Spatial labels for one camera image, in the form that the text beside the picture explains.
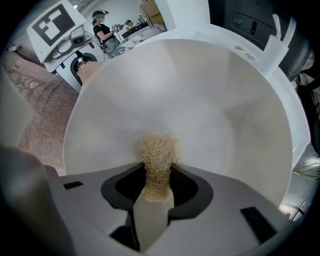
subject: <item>pink fabric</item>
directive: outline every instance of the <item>pink fabric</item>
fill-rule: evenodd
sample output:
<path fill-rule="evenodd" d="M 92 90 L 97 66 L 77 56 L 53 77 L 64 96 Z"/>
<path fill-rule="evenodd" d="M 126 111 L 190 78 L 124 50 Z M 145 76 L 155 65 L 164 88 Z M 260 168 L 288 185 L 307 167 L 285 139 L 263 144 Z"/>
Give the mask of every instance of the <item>pink fabric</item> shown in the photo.
<path fill-rule="evenodd" d="M 19 149 L 35 155 L 44 165 L 53 166 L 64 175 L 63 141 L 79 94 L 60 76 L 14 52 L 3 54 L 2 68 L 16 93 L 35 111 Z"/>
<path fill-rule="evenodd" d="M 15 52 L 25 60 L 35 63 L 43 68 L 45 67 L 45 65 L 38 59 L 38 56 L 31 45 L 22 44 Z"/>

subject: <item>ceiling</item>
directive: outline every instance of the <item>ceiling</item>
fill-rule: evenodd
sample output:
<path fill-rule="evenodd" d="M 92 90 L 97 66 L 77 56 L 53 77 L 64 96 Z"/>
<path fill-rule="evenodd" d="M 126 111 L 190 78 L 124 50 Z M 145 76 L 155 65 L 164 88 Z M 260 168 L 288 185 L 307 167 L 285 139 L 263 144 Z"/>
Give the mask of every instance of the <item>ceiling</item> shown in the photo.
<path fill-rule="evenodd" d="M 78 5 L 77 10 L 83 15 L 86 16 L 89 10 L 97 6 L 100 2 L 105 0 L 68 0 L 73 5 Z"/>

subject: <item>person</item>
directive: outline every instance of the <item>person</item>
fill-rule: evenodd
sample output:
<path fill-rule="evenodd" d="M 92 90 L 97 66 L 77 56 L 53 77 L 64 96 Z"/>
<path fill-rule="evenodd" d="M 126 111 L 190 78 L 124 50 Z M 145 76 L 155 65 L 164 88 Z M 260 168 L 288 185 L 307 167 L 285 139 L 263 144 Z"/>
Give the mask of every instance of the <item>person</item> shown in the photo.
<path fill-rule="evenodd" d="M 103 24 L 103 22 L 105 22 L 104 12 L 101 10 L 93 12 L 92 25 L 94 35 L 98 38 L 101 45 L 106 45 L 107 54 L 110 54 L 112 57 L 119 56 L 121 54 L 118 50 L 120 42 L 114 35 L 118 30 L 113 29 L 110 31 L 110 28 Z"/>
<path fill-rule="evenodd" d="M 134 23 L 130 19 L 127 19 L 124 24 L 126 25 L 126 30 L 129 30 L 134 26 Z"/>

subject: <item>wall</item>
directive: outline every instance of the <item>wall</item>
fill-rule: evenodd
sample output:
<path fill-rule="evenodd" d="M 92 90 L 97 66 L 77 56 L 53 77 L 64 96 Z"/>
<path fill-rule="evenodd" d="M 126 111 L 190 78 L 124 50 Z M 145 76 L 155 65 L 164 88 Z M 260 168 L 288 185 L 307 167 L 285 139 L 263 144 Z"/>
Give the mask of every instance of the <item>wall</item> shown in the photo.
<path fill-rule="evenodd" d="M 104 24 L 110 28 L 114 24 L 123 24 L 126 20 L 136 22 L 138 16 L 141 15 L 139 11 L 141 4 L 143 4 L 142 0 L 106 0 L 95 6 L 95 8 L 85 16 L 87 22 L 84 24 L 84 29 L 93 34 L 91 22 L 92 13 L 95 9 L 103 9 L 109 12 L 109 14 L 105 16 Z"/>
<path fill-rule="evenodd" d="M 210 23 L 208 0 L 155 0 L 168 30 Z"/>

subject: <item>black device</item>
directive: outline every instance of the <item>black device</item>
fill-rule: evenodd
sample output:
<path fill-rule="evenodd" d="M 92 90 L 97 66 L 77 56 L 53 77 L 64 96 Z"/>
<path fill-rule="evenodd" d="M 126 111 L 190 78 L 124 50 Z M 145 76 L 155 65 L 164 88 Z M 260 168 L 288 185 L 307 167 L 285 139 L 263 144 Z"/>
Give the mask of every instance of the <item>black device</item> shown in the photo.
<path fill-rule="evenodd" d="M 147 26 L 148 26 L 147 22 L 140 23 L 140 24 L 130 28 L 127 32 L 123 33 L 122 36 L 123 36 L 123 38 L 127 38 L 128 36 L 132 35 L 133 33 L 137 32 Z"/>
<path fill-rule="evenodd" d="M 104 12 L 105 15 L 109 14 L 109 12 L 107 10 L 95 9 L 93 12 L 95 12 L 95 11 L 102 11 L 102 12 Z"/>
<path fill-rule="evenodd" d="M 249 40 L 261 50 L 267 45 L 269 35 L 276 35 L 273 14 L 280 20 L 282 38 L 287 32 L 290 15 L 272 0 L 208 0 L 210 22 Z M 308 39 L 296 28 L 289 51 L 279 67 L 292 81 L 306 63 L 311 52 Z"/>

